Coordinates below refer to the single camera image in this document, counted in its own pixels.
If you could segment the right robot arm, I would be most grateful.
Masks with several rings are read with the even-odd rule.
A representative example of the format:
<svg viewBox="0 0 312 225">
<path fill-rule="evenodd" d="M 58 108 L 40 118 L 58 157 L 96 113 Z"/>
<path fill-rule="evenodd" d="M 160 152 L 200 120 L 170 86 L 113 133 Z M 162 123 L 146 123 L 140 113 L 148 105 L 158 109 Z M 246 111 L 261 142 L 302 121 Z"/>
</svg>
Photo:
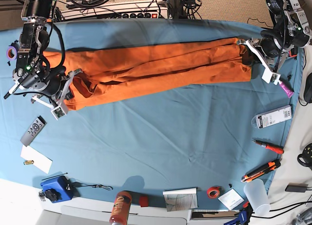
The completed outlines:
<svg viewBox="0 0 312 225">
<path fill-rule="evenodd" d="M 66 73 L 65 48 L 62 34 L 54 24 L 54 15 L 58 0 L 25 0 L 21 19 L 23 29 L 18 41 L 7 49 L 7 57 L 16 60 L 13 70 L 13 87 L 4 95 L 32 94 L 31 102 L 39 102 L 49 107 L 56 120 L 67 115 L 65 100 L 73 98 L 70 84 L 81 69 Z M 52 67 L 43 52 L 47 49 L 52 32 L 58 35 L 61 47 L 59 64 Z"/>
</svg>

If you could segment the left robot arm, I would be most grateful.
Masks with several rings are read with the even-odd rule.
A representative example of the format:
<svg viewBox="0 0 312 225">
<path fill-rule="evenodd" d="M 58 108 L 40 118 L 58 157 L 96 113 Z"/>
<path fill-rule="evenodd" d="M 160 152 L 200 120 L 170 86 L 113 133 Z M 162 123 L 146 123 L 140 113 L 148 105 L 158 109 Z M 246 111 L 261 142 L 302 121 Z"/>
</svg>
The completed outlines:
<svg viewBox="0 0 312 225">
<path fill-rule="evenodd" d="M 260 32 L 261 38 L 239 40 L 264 67 L 262 80 L 281 83 L 279 70 L 285 60 L 295 56 L 312 39 L 312 30 L 298 0 L 265 0 L 273 21 L 272 29 Z"/>
</svg>

